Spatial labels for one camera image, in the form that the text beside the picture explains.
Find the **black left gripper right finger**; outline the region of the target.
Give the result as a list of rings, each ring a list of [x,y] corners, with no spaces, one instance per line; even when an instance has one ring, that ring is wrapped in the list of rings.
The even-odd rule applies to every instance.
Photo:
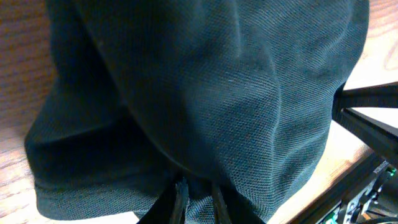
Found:
[[[211,185],[216,224],[265,224],[235,190]]]

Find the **black logo t-shirt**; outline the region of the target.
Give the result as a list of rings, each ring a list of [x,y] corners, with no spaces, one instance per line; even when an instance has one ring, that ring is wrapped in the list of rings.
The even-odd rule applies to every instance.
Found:
[[[143,217],[178,177],[187,223],[211,185],[268,221],[313,174],[369,2],[47,1],[58,78],[25,138],[39,213]]]

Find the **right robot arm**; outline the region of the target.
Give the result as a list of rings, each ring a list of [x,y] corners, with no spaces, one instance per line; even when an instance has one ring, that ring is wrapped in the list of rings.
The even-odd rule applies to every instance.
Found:
[[[370,118],[355,108],[397,108],[397,83],[344,90],[333,97],[332,119],[362,140],[377,155],[397,167],[397,128]]]

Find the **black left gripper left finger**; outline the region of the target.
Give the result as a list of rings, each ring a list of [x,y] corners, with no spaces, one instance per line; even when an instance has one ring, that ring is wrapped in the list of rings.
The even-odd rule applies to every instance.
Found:
[[[187,180],[176,179],[137,224],[184,224],[188,199]]]

